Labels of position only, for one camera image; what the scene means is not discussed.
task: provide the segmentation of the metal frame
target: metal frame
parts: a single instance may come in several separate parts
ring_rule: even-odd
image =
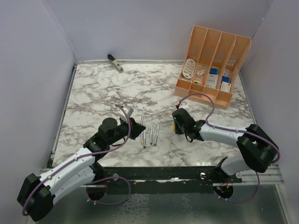
[[[118,61],[119,62],[127,62],[127,63],[183,63],[183,61],[168,61],[168,60],[121,60],[121,59],[118,59]],[[108,61],[107,60],[90,60],[90,61],[76,61],[75,62],[73,72],[72,72],[72,76],[71,76],[70,86],[69,86],[69,89],[67,91],[66,99],[65,99],[65,102],[64,102],[62,116],[61,116],[61,119],[59,121],[57,134],[55,136],[55,142],[54,142],[54,145],[53,145],[53,148],[52,148],[52,151],[51,151],[50,159],[52,161],[54,159],[54,153],[56,151],[56,147],[57,147],[57,144],[58,144],[59,135],[60,135],[60,131],[61,131],[61,125],[62,125],[63,120],[64,120],[64,114],[65,114],[65,110],[66,110],[68,100],[69,100],[69,97],[70,97],[71,87],[72,87],[74,77],[75,77],[75,74],[76,74],[77,65],[78,64],[88,64],[88,63],[108,63]],[[242,86],[243,86],[243,89],[244,89],[244,92],[245,92],[245,95],[246,95],[246,99],[247,99],[247,102],[248,102],[248,105],[249,105],[249,108],[250,108],[250,112],[252,114],[253,121],[256,124],[257,123],[256,118],[254,116],[250,100],[247,97],[247,91],[246,91],[246,88],[243,84],[242,76],[241,76],[240,73],[239,73],[239,77],[241,79],[241,83],[242,83]],[[41,172],[46,172],[48,170],[49,169],[44,168],[44,169],[41,170]],[[233,185],[256,185],[257,179],[256,179],[256,174],[255,174],[254,171],[251,171],[251,170],[250,171],[243,171],[241,173],[242,173],[242,183],[231,183],[231,184],[233,184]],[[284,214],[285,214],[287,222],[289,224],[296,223],[296,216],[295,216],[295,214],[293,212],[293,209],[292,209],[292,207],[291,207],[291,205],[288,201],[288,196],[286,194],[285,187],[284,187],[284,180],[282,178],[279,167],[278,166],[271,166],[271,167],[268,168],[268,170],[265,173],[259,174],[259,177],[260,177],[260,183],[261,184],[271,184],[271,185],[274,184],[274,185],[276,185],[277,193],[278,193],[281,205],[283,207]],[[182,181],[183,183],[185,182],[184,179],[178,179],[178,181]],[[90,186],[90,187],[101,187],[101,186],[102,185],[96,185],[96,186]],[[34,224],[34,223],[35,222],[29,217],[28,220],[27,220],[27,224]]]

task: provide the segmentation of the storage box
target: storage box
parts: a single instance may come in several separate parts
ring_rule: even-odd
[[[188,58],[196,62],[196,69],[191,79],[186,79],[182,72],[178,78],[174,95],[185,97],[188,94],[203,92],[212,98],[215,107],[226,110],[229,107],[234,91],[235,78],[250,49],[251,38],[224,33],[218,30],[194,26],[192,29],[185,63]],[[198,70],[205,68],[205,73],[198,78]],[[218,69],[216,88],[206,86],[211,68]],[[221,78],[225,69],[229,70],[230,91],[220,90]],[[204,96],[195,95],[188,99],[211,105]]]

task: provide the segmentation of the wall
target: wall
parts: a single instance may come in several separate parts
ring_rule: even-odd
[[[299,1],[275,0],[241,70],[258,124],[281,151],[287,192],[299,216]]]
[[[78,60],[183,60],[193,25],[252,37],[271,0],[43,0]]]
[[[49,157],[74,55],[40,0],[0,7],[0,223],[22,224],[24,178]]]

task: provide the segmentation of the marble surface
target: marble surface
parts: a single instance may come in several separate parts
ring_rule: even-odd
[[[133,107],[133,118],[140,122],[145,107],[144,123],[154,130],[160,123],[157,146],[143,148],[140,138],[129,140],[122,148],[99,160],[102,166],[200,166],[216,165],[223,157],[233,156],[237,148],[213,142],[189,143],[184,135],[172,130],[172,112],[180,100],[174,96],[174,87],[182,64],[122,64],[118,73],[110,64],[80,64],[77,67],[70,98],[55,152],[53,166],[57,166],[78,151],[93,136],[107,117],[118,118],[114,104]],[[187,100],[189,113],[195,120],[204,119],[210,106]],[[237,77],[230,107],[216,109],[212,123],[247,127],[253,123],[249,105]]]

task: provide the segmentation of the cable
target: cable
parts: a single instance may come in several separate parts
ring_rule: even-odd
[[[61,170],[63,170],[64,168],[66,168],[67,166],[69,166],[70,164],[72,164],[73,162],[81,159],[81,158],[84,158],[84,157],[87,157],[87,156],[94,156],[94,155],[99,155],[99,154],[103,154],[103,153],[109,153],[109,152],[113,152],[117,149],[119,149],[120,147],[122,147],[127,141],[128,139],[130,138],[130,135],[131,135],[131,123],[130,123],[130,118],[129,116],[127,115],[127,113],[124,111],[124,109],[122,108],[122,106],[118,105],[118,104],[115,104],[116,107],[120,108],[121,111],[124,113],[126,119],[127,119],[127,122],[128,122],[128,135],[127,135],[127,138],[125,139],[125,141],[123,143],[121,143],[118,147],[115,147],[113,149],[110,149],[110,150],[107,150],[107,151],[101,151],[101,152],[96,152],[96,153],[88,153],[88,154],[84,154],[84,155],[81,155],[81,156],[78,156],[76,159],[72,159],[70,161],[68,161],[66,164],[64,164],[62,167],[60,167],[59,169],[57,169],[55,172],[51,173],[49,175],[48,178],[45,178],[43,181],[41,181],[33,190],[32,192],[30,193],[30,195],[28,196],[26,202],[24,203],[24,206],[23,206],[23,210],[22,210],[22,215],[23,216],[28,216],[28,213],[26,213],[26,208],[28,206],[28,203],[30,201],[30,199],[32,198],[32,196],[35,194],[35,192],[45,183],[47,182],[49,179],[51,179],[53,176],[55,176],[58,172],[60,172]]]
[[[190,97],[190,96],[193,96],[193,95],[202,95],[202,96],[205,96],[205,97],[207,97],[207,98],[211,101],[211,103],[212,103],[212,110],[211,110],[211,112],[210,112],[210,113],[207,115],[207,117],[206,117],[206,124],[207,124],[208,126],[213,127],[213,128],[216,128],[216,129],[224,130],[224,131],[236,132],[235,129],[225,128],[225,127],[219,127],[219,126],[215,126],[215,125],[212,125],[211,123],[209,123],[208,119],[209,119],[210,116],[214,113],[214,110],[215,110],[215,104],[214,104],[213,100],[212,100],[208,95],[206,95],[206,94],[204,94],[204,93],[200,93],[200,92],[198,92],[198,93],[193,93],[193,94],[190,94],[190,95],[188,95],[188,96],[182,98],[182,99],[178,102],[177,108],[179,108],[179,106],[181,105],[181,103],[182,103],[183,100],[185,100],[186,98],[188,98],[188,97]],[[263,138],[263,137],[261,137],[261,136],[259,136],[259,135],[257,135],[257,134],[254,134],[254,133],[251,133],[251,132],[248,132],[248,131],[238,130],[238,132],[252,135],[252,136],[254,136],[255,138],[258,138],[258,139],[260,139],[260,140],[266,142],[267,144],[271,145],[271,146],[276,150],[276,152],[277,152],[277,158],[276,158],[275,160],[273,160],[272,163],[277,162],[277,161],[280,159],[280,151],[279,151],[279,148],[278,148],[276,145],[274,145],[272,142],[268,141],[267,139],[265,139],[265,138]],[[238,202],[238,201],[234,201],[234,200],[229,200],[229,199],[227,199],[227,198],[223,198],[223,197],[219,196],[220,199],[222,199],[222,200],[224,200],[224,201],[227,201],[227,202],[231,202],[231,203],[246,203],[246,202],[249,202],[249,201],[253,200],[253,199],[257,196],[257,194],[258,194],[258,192],[259,192],[259,190],[260,190],[260,178],[259,178],[257,172],[256,172],[256,176],[257,176],[257,190],[256,190],[256,192],[254,193],[254,195],[251,196],[250,198],[248,198],[248,199],[246,199],[246,200],[244,200],[244,201],[240,201],[240,202]]]
[[[87,185],[94,184],[94,183],[98,183],[98,182],[101,182],[101,181],[106,181],[106,180],[113,179],[113,178],[115,178],[115,177],[114,177],[114,176],[106,177],[106,178],[103,178],[103,179],[100,179],[100,180],[97,180],[97,181],[90,182],[90,183],[87,184]],[[118,178],[124,180],[124,181],[128,184],[129,192],[128,192],[128,195],[127,195],[127,197],[126,197],[125,199],[123,199],[123,200],[121,200],[121,201],[119,201],[119,202],[113,202],[113,203],[106,203],[106,202],[93,201],[93,200],[91,200],[91,199],[89,198],[89,195],[88,195],[88,193],[86,192],[86,196],[87,196],[87,198],[88,198],[87,201],[92,201],[94,204],[103,204],[103,205],[119,205],[119,204],[122,204],[122,203],[124,203],[125,201],[127,201],[127,200],[130,198],[130,196],[131,196],[131,185],[130,185],[129,181],[128,181],[126,178],[124,178],[124,177],[122,177],[122,176],[119,176]]]

